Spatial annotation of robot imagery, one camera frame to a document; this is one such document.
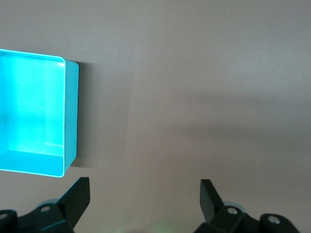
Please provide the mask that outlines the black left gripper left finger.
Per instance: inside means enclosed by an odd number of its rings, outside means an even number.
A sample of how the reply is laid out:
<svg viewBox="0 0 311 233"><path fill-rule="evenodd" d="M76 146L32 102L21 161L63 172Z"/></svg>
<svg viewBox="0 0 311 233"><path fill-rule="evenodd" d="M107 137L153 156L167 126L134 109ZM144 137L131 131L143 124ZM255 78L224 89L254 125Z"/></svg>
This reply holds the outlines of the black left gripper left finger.
<svg viewBox="0 0 311 233"><path fill-rule="evenodd" d="M0 211L2 233L73 233L90 203L88 177L79 178L56 202L45 203L26 215L14 210Z"/></svg>

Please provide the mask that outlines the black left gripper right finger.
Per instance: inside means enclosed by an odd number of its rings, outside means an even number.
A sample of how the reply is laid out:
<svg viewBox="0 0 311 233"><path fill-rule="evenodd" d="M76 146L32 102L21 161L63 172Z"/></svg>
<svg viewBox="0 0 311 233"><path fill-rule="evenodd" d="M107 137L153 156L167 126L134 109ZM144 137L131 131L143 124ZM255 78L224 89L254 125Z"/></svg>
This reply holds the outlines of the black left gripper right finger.
<svg viewBox="0 0 311 233"><path fill-rule="evenodd" d="M241 208L225 205L209 179L200 182L200 207L205 218L196 233L296 233L298 229L287 218L263 214L259 220Z"/></svg>

